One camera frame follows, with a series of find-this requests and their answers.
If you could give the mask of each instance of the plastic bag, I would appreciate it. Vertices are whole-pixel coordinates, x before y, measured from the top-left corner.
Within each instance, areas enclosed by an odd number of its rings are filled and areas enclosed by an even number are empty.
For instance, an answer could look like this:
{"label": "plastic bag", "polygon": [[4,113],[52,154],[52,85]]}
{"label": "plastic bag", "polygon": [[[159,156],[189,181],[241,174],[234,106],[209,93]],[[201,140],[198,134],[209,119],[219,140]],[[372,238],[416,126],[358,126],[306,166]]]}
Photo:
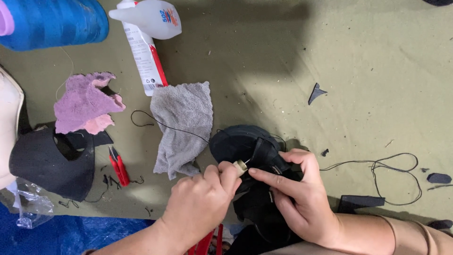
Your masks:
{"label": "plastic bag", "polygon": [[[17,178],[8,187],[8,190],[14,193],[15,202],[13,206],[19,209],[17,226],[33,229],[53,218],[53,203],[47,196],[39,195],[42,188],[38,185]],[[23,205],[20,196],[23,196],[26,200]]]}

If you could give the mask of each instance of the blue tarp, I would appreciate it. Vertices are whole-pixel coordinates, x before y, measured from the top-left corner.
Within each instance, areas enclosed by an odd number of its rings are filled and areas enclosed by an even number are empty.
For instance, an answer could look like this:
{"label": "blue tarp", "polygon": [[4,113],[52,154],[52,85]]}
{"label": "blue tarp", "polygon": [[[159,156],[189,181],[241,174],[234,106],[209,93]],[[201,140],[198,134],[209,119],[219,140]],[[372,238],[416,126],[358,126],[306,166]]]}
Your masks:
{"label": "blue tarp", "polygon": [[150,226],[154,221],[109,217],[55,216],[35,229],[16,225],[18,214],[0,204],[2,255],[79,255]]}

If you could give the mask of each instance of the barcode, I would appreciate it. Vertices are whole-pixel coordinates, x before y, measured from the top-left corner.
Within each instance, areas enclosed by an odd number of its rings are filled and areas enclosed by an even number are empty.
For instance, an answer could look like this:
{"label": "barcode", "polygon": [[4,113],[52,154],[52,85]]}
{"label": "barcode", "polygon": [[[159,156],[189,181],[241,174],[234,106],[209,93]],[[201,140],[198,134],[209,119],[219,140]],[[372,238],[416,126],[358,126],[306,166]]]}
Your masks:
{"label": "barcode", "polygon": [[145,91],[152,91],[156,88],[156,86],[154,86],[154,84],[143,84],[143,88]]}

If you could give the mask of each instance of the purple spool cap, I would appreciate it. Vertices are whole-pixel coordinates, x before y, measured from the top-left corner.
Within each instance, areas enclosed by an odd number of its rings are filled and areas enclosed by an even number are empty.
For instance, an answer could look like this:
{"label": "purple spool cap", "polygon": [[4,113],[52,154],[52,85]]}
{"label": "purple spool cap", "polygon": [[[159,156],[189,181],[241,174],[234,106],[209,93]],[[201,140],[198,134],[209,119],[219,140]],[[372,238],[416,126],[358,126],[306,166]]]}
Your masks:
{"label": "purple spool cap", "polygon": [[0,0],[0,36],[14,32],[14,19],[5,2]]}

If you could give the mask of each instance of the hand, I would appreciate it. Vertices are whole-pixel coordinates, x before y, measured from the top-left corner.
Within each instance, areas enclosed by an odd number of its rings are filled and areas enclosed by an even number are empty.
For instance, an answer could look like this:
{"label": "hand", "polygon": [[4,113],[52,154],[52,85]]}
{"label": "hand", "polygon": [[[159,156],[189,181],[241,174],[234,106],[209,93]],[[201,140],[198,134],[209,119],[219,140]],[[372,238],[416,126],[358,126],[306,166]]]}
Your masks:
{"label": "hand", "polygon": [[249,169],[249,174],[271,186],[275,205],[294,233],[306,241],[330,246],[337,239],[340,226],[330,209],[315,155],[301,149],[279,154],[286,162],[300,164],[304,173],[300,182],[254,168]]}
{"label": "hand", "polygon": [[181,252],[187,251],[222,222],[240,184],[233,164],[221,162],[218,168],[208,166],[204,174],[182,178],[171,189],[160,220],[172,238],[182,244]]}

